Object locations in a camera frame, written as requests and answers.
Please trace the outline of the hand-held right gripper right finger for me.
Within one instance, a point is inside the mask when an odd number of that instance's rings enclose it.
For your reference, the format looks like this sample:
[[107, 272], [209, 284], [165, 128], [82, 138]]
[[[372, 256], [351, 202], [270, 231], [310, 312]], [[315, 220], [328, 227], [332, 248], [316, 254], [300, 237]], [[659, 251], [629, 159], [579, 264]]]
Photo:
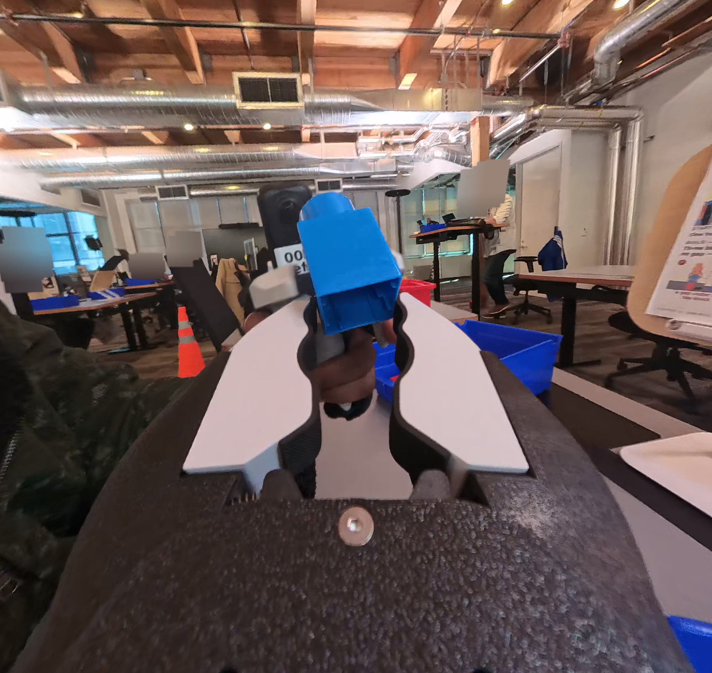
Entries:
[[472, 474], [526, 475], [528, 459], [480, 348], [466, 333], [410, 294], [394, 316], [395, 364], [389, 450], [416, 485], [444, 474], [463, 493]]

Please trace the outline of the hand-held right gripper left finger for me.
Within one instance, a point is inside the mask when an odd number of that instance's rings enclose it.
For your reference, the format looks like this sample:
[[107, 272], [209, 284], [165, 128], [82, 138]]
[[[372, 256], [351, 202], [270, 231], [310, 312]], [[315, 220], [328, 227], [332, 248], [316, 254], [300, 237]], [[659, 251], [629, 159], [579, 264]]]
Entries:
[[322, 445], [319, 397], [307, 375], [316, 309], [299, 297], [248, 331], [231, 349], [182, 465], [186, 475], [241, 473], [258, 493], [266, 475], [298, 476]]

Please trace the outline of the blue mega block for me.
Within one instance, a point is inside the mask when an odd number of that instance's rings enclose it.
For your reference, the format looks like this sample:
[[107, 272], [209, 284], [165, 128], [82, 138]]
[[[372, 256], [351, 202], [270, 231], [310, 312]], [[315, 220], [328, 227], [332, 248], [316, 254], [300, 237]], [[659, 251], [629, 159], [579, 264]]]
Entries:
[[394, 316], [402, 274], [370, 207], [321, 193], [303, 207], [298, 231], [327, 336]]

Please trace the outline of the red plastic bin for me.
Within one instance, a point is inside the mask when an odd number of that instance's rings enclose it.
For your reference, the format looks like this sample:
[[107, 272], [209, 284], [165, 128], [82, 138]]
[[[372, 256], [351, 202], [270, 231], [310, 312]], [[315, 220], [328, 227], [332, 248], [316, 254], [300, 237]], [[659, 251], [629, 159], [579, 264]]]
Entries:
[[400, 294], [408, 294], [430, 307], [432, 296], [437, 286], [430, 281], [415, 278], [403, 278], [399, 287]]

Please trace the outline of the black floor lamp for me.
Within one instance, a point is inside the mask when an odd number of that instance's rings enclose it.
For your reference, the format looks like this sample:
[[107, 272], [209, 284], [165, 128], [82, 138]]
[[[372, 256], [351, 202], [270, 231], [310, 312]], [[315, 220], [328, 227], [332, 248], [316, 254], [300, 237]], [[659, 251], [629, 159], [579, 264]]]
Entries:
[[385, 191], [385, 197], [390, 199], [393, 210], [395, 211], [397, 246], [398, 252], [401, 255], [405, 255], [403, 247], [402, 199], [410, 194], [410, 189], [403, 188], [392, 188]]

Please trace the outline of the beige coat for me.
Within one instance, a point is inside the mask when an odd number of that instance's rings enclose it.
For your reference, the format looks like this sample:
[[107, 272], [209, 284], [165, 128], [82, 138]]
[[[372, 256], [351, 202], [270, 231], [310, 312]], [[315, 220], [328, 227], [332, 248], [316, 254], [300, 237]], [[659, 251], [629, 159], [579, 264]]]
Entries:
[[240, 297], [243, 290], [248, 289], [249, 282], [250, 276], [247, 268], [237, 259], [219, 259], [216, 286], [240, 324], [245, 320], [245, 311]]

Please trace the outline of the wooden standing desk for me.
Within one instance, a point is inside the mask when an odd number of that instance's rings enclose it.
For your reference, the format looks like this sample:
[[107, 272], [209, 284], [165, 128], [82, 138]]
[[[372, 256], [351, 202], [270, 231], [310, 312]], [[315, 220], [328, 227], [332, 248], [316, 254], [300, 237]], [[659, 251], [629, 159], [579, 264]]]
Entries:
[[472, 255], [471, 255], [471, 307], [474, 308], [476, 319], [481, 317], [481, 238], [490, 239], [494, 235], [495, 230], [501, 230], [509, 227], [509, 223], [495, 223], [493, 219], [477, 218], [466, 222], [455, 224], [445, 224], [437, 230], [420, 231], [414, 233], [410, 238], [415, 239], [418, 244], [431, 244], [433, 246], [433, 278], [434, 278], [434, 300], [441, 301], [440, 288], [440, 261], [439, 247], [440, 244], [455, 240], [461, 235], [466, 235], [472, 239]]

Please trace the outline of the black slanted board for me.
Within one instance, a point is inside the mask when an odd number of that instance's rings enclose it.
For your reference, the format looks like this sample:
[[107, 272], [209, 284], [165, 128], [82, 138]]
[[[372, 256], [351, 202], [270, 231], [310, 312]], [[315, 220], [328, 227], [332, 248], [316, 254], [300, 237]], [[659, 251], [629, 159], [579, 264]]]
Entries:
[[215, 350], [221, 352], [224, 342], [234, 333], [242, 336], [238, 317], [218, 290], [202, 259], [191, 266], [170, 267], [172, 277], [184, 301], [200, 321]]

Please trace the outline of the orange traffic cone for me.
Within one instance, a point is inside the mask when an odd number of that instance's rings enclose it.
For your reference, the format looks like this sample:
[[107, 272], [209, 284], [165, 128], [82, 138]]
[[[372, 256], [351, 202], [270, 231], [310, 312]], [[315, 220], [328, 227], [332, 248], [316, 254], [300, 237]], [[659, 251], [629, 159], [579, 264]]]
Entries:
[[177, 327], [179, 341], [178, 376], [180, 378], [196, 377], [205, 368], [205, 361], [184, 306], [179, 306], [177, 309]]

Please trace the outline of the white ceiling vent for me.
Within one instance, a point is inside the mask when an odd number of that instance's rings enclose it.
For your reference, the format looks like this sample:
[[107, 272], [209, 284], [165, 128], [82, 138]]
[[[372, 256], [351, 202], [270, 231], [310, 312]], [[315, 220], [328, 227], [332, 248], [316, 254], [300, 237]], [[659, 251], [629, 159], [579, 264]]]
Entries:
[[300, 73], [232, 72], [237, 109], [303, 109]]

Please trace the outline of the black office chair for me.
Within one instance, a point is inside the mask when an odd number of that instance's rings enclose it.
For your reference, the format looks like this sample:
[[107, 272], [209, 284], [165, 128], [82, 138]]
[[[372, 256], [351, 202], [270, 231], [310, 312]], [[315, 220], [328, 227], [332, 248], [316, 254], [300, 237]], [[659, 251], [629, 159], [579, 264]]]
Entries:
[[618, 311], [608, 317], [608, 324], [613, 329], [627, 334], [628, 339], [639, 339], [653, 345], [649, 357], [620, 357], [616, 370], [606, 375], [604, 387], [614, 389], [614, 380], [619, 377], [664, 372], [666, 380], [677, 383], [685, 394], [690, 412], [697, 413], [699, 400], [693, 393], [687, 376], [696, 380], [711, 381], [711, 369], [689, 361], [681, 356], [681, 350], [692, 350], [703, 356], [711, 356], [711, 349], [694, 343], [661, 336], [638, 327], [627, 311]]
[[549, 308], [542, 306], [530, 300], [530, 292], [534, 290], [526, 280], [521, 279], [519, 274], [512, 274], [505, 280], [505, 283], [512, 286], [512, 296], [517, 297], [521, 294], [523, 298], [520, 302], [511, 305], [512, 325], [517, 326], [522, 316], [527, 316], [529, 313], [536, 313], [542, 316], [548, 325], [553, 322], [553, 314]]

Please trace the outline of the blue jacket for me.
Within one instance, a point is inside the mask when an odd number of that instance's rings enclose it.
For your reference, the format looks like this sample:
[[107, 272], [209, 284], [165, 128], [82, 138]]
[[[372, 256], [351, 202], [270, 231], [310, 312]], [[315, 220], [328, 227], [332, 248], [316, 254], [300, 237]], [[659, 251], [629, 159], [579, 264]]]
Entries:
[[551, 239], [539, 251], [538, 265], [542, 271], [559, 271], [567, 268], [563, 233], [556, 227]]

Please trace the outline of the wood-edged desk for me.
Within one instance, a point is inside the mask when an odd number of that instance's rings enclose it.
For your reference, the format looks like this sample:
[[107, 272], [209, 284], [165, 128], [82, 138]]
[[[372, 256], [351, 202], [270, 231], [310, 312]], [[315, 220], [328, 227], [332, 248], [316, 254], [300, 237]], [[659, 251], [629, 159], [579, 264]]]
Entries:
[[65, 310], [34, 313], [37, 322], [47, 322], [68, 346], [87, 349], [94, 337], [95, 324], [100, 318], [119, 315], [127, 346], [116, 353], [152, 348], [147, 337], [142, 310], [156, 290], [136, 294], [112, 294], [100, 298], [79, 298], [80, 306]]
[[600, 358], [578, 362], [574, 359], [577, 306], [582, 301], [626, 306], [634, 270], [630, 266], [599, 266], [517, 275], [516, 279], [526, 288], [562, 299], [561, 341], [556, 365], [559, 369], [601, 363]]

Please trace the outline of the poster board stand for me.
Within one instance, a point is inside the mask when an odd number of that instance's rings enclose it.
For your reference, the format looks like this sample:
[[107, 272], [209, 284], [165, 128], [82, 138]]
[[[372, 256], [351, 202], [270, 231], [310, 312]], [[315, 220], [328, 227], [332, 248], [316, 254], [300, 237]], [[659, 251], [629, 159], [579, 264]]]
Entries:
[[[711, 146], [669, 183], [634, 273], [627, 310], [646, 332], [711, 350]], [[711, 516], [709, 431], [625, 446], [619, 456]]]

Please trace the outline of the black ceiling rail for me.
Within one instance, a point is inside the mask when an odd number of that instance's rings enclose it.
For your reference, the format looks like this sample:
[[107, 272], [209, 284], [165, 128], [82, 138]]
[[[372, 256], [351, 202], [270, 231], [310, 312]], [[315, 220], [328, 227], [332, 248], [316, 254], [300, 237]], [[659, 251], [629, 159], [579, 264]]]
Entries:
[[250, 22], [250, 21], [210, 21], [202, 19], [153, 19], [131, 17], [76, 17], [71, 14], [33, 14], [3, 11], [1, 20], [14, 23], [50, 22], [55, 24], [102, 24], [122, 27], [156, 27], [185, 29], [230, 29], [259, 30], [275, 32], [333, 32], [333, 33], [371, 33], [371, 34], [401, 34], [405, 37], [433, 37], [453, 35], [462, 37], [477, 37], [481, 39], [521, 39], [521, 40], [558, 40], [562, 32], [521, 32], [511, 29], [484, 28], [468, 29], [462, 27], [357, 27], [335, 24], [307, 24], [285, 22]]

